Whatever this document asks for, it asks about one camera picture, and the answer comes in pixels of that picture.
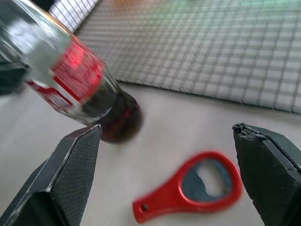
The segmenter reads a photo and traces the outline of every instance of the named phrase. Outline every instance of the dark liquid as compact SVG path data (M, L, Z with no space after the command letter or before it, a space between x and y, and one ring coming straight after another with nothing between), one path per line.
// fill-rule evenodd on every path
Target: dark liquid
M95 119L94 124L102 126L101 139L108 142L129 138L142 121L140 106L122 90L117 94L110 90L99 90L83 105L83 112Z

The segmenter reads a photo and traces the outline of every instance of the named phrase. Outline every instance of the white tabletop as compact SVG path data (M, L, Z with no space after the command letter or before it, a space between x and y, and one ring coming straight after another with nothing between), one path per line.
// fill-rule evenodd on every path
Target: white tabletop
M216 149L237 164L232 125L246 122L285 134L301 147L298 116L242 107L151 89L123 86L144 112L139 133L127 143L101 142L95 177L82 226L137 225L132 201L161 185L194 154ZM83 127L47 105L27 89L0 100L0 214L32 171L55 149L60 139ZM244 190L231 208L218 213L169 214L146 226L263 226Z

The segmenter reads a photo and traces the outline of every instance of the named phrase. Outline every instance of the red label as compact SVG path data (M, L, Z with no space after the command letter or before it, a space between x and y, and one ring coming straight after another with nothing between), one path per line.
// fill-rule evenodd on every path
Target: red label
M54 80L77 101L91 96L103 75L104 62L73 36L63 57L54 65Z
M30 87L37 91L54 109L65 109L73 104L55 88L43 88L33 81L27 82Z

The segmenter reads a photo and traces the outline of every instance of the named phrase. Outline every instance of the wire mesh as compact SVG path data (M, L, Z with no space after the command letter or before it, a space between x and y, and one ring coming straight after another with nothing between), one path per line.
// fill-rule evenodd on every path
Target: wire mesh
M119 81L301 113L301 2L103 0L79 37Z
M76 31L99 0L56 0L49 13L70 31Z

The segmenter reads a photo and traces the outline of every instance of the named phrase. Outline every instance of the black gripper pad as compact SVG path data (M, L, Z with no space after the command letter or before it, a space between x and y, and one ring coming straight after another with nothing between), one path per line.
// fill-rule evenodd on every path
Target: black gripper pad
M244 123L233 133L244 186L265 226L301 226L300 150L281 134Z

